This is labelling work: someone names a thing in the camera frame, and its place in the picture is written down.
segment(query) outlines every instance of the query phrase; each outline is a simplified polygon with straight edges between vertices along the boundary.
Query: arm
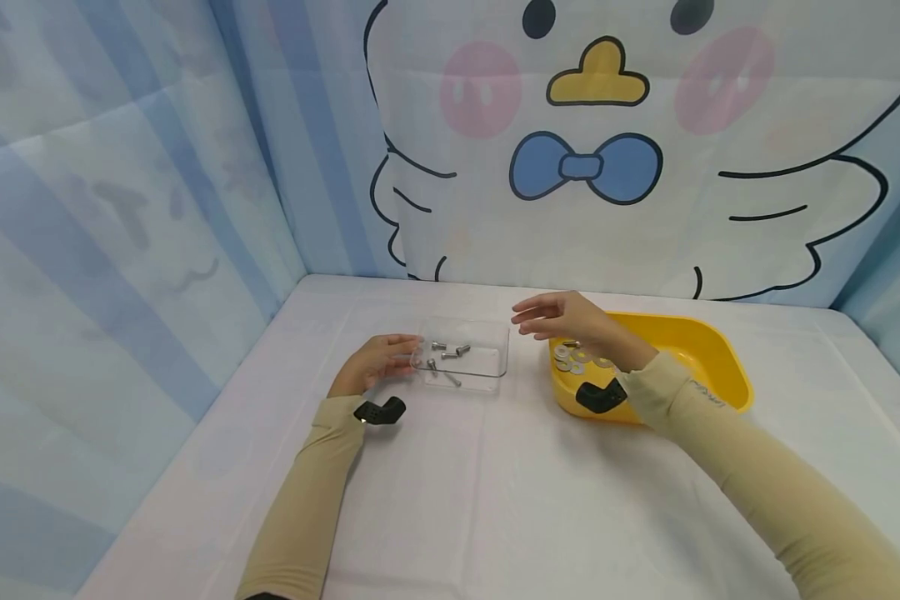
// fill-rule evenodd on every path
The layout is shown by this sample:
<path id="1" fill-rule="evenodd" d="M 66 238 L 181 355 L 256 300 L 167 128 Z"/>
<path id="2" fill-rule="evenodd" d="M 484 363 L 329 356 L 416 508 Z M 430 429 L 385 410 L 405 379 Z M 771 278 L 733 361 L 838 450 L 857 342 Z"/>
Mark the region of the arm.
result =
<path id="1" fill-rule="evenodd" d="M 900 600 L 900 556 L 827 479 L 576 292 L 520 302 L 520 333 L 570 337 L 619 367 L 633 410 L 720 486 L 803 600 Z"/>
<path id="2" fill-rule="evenodd" d="M 343 365 L 264 519 L 237 600 L 258 594 L 287 600 L 320 598 L 343 489 L 363 445 L 364 425 L 353 411 L 363 403 L 361 394 L 379 379 L 412 371 L 401 355 L 412 353 L 417 345 L 414 336 L 376 336 Z"/>

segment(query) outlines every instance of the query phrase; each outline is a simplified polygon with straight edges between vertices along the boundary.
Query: black bracket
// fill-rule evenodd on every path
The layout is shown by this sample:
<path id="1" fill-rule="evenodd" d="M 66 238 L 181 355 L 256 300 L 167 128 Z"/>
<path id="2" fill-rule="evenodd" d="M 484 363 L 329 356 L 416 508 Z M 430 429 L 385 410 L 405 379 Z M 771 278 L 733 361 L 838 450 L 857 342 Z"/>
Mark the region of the black bracket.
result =
<path id="1" fill-rule="evenodd" d="M 623 404 L 626 399 L 627 392 L 616 378 L 610 381 L 606 389 L 585 381 L 577 390 L 577 404 L 597 415 L 612 411 Z"/>
<path id="2" fill-rule="evenodd" d="M 353 416 L 359 418 L 364 423 L 372 425 L 393 425 L 400 421 L 400 417 L 407 411 L 407 405 L 398 397 L 391 396 L 387 403 L 377 406 L 373 402 L 364 402 L 357 410 L 353 411 Z"/>

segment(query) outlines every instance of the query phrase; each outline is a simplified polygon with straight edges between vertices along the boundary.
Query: black eye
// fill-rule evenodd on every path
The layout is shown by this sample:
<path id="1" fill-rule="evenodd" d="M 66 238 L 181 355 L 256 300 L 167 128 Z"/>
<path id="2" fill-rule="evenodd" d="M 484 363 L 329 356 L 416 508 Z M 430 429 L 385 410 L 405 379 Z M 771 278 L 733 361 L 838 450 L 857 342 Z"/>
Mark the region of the black eye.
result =
<path id="1" fill-rule="evenodd" d="M 539 39 L 550 33 L 557 9 L 551 0 L 530 0 L 523 12 L 523 32 L 528 38 Z"/>
<path id="2" fill-rule="evenodd" d="M 707 25 L 713 14 L 713 0 L 677 0 L 670 13 L 670 27 L 680 36 L 689 36 Z"/>

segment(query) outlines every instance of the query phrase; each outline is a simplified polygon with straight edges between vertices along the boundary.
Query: hand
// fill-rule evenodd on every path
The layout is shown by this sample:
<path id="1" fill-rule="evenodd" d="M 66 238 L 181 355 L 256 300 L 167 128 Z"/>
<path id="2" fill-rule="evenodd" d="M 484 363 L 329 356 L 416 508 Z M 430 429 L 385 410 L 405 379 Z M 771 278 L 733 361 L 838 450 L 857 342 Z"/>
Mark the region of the hand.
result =
<path id="1" fill-rule="evenodd" d="M 416 335 L 373 336 L 343 364 L 327 397 L 360 396 L 381 379 L 413 373 L 410 355 L 419 343 Z"/>
<path id="2" fill-rule="evenodd" d="M 591 354 L 607 358 L 628 373 L 647 366 L 657 349 L 623 327 L 580 292 L 550 292 L 513 306 L 512 322 L 520 335 L 534 340 L 565 337 L 576 340 Z"/>

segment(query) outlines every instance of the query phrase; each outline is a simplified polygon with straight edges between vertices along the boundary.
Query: beige arm sleeve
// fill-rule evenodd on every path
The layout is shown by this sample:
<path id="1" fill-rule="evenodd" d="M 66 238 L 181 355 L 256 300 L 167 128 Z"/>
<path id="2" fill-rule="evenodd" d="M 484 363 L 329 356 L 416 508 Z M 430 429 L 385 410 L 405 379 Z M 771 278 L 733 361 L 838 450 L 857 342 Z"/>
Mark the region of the beige arm sleeve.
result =
<path id="1" fill-rule="evenodd" d="M 323 400 L 303 449 L 273 500 L 243 570 L 237 600 L 271 593 L 318 600 L 328 572 L 337 519 L 363 423 L 353 411 L 363 397 Z"/>
<path id="2" fill-rule="evenodd" d="M 900 555 L 823 475 L 661 352 L 619 377 L 643 421 L 727 494 L 803 600 L 900 600 Z"/>

